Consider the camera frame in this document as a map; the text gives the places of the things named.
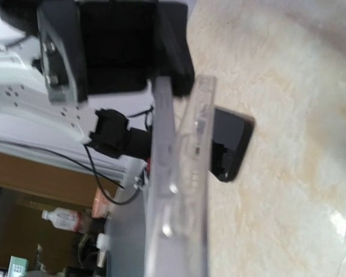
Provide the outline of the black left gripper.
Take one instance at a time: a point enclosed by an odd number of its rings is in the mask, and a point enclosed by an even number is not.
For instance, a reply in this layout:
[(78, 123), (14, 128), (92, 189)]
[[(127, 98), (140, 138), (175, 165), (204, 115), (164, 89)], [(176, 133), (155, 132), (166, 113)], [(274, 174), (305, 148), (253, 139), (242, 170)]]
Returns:
[(158, 75), (170, 78), (174, 96), (189, 96), (195, 71), (187, 22), (188, 6), (176, 1), (43, 1), (37, 24), (49, 101), (144, 90), (154, 30)]

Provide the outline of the silver-edged black smartphone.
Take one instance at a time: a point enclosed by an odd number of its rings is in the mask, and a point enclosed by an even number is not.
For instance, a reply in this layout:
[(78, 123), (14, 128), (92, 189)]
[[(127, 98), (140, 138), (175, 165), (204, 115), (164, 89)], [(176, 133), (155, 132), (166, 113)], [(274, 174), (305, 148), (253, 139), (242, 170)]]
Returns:
[(152, 152), (146, 215), (145, 276), (163, 276), (171, 263), (170, 239), (174, 232), (170, 204), (172, 154), (175, 144), (175, 120), (171, 80), (157, 77), (153, 82), (155, 113), (152, 128)]

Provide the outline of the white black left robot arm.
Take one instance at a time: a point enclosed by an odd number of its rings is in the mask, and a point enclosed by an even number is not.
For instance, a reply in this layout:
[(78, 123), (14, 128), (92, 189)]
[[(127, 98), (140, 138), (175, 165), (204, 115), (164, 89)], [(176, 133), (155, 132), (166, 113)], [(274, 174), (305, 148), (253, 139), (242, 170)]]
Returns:
[[(0, 1), (24, 37), (0, 42), (0, 113), (66, 133), (111, 157), (154, 161), (174, 144), (173, 97), (189, 96), (188, 1)], [(91, 96), (150, 89), (151, 128)]]

